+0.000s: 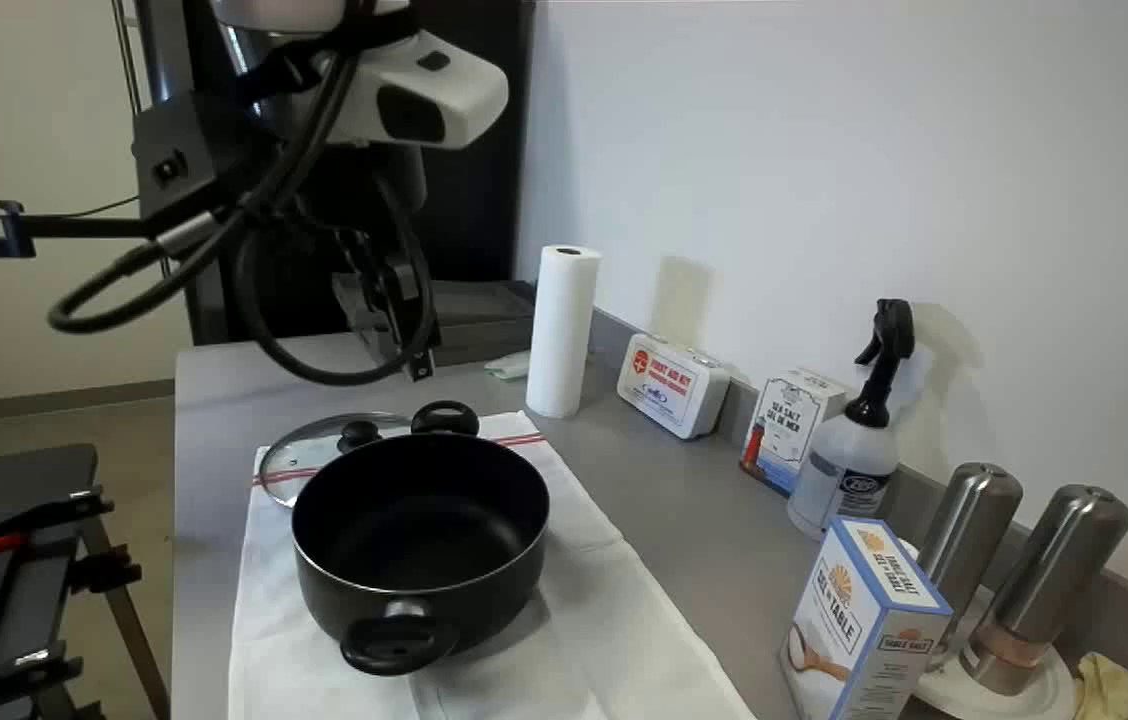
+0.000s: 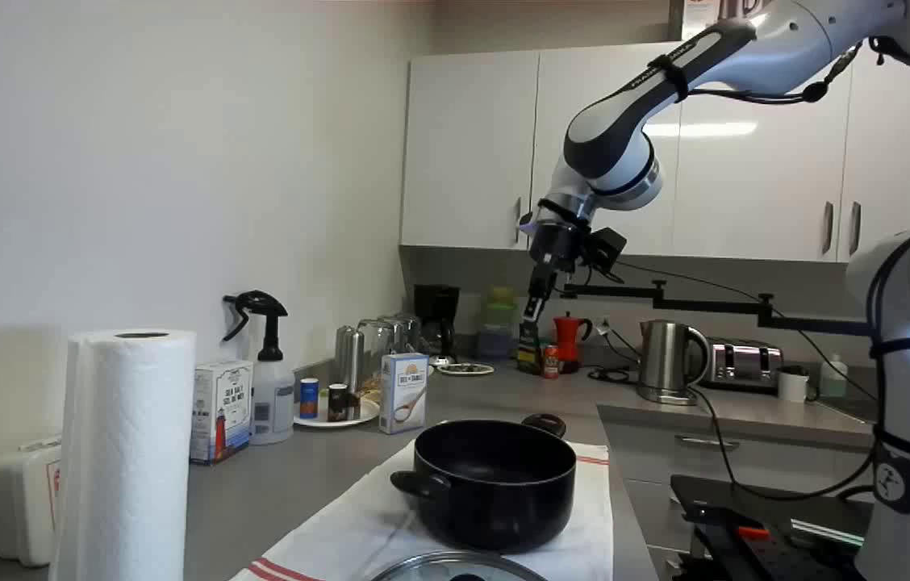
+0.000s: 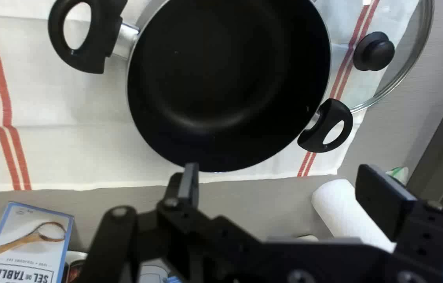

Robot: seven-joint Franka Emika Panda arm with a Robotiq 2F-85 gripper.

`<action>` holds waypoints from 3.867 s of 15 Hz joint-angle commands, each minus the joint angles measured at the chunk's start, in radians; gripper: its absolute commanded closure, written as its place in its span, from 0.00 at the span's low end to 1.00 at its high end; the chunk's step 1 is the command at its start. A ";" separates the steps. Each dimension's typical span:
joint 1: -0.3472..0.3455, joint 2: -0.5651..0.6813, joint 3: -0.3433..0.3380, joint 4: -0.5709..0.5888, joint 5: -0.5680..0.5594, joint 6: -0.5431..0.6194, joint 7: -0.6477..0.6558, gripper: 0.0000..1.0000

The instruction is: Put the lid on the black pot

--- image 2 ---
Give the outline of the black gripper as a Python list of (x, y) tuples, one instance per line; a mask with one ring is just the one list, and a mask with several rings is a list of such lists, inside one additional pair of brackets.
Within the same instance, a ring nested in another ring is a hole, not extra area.
[[(534, 236), (529, 255), (538, 265), (553, 265), (570, 275), (579, 265), (608, 275), (615, 260), (623, 255), (627, 239), (616, 229), (584, 229), (570, 221), (541, 221)], [(524, 323), (541, 319), (550, 296), (554, 290), (559, 275), (546, 267), (534, 267)]]

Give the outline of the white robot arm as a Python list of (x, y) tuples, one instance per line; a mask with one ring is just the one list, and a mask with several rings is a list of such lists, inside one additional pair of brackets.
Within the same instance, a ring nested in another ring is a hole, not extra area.
[[(584, 258), (595, 210), (635, 210), (659, 192), (647, 136), (659, 111), (705, 83), (736, 88), (749, 99), (779, 95), (861, 42), (910, 64), (910, 0), (769, 0), (743, 18), (706, 27), (584, 106), (566, 130), (553, 191), (534, 218), (527, 311), (538, 313), (554, 278)], [(876, 509), (859, 570), (864, 581), (910, 581), (910, 239), (879, 246), (859, 265), (871, 275), (864, 313), (881, 402)]]

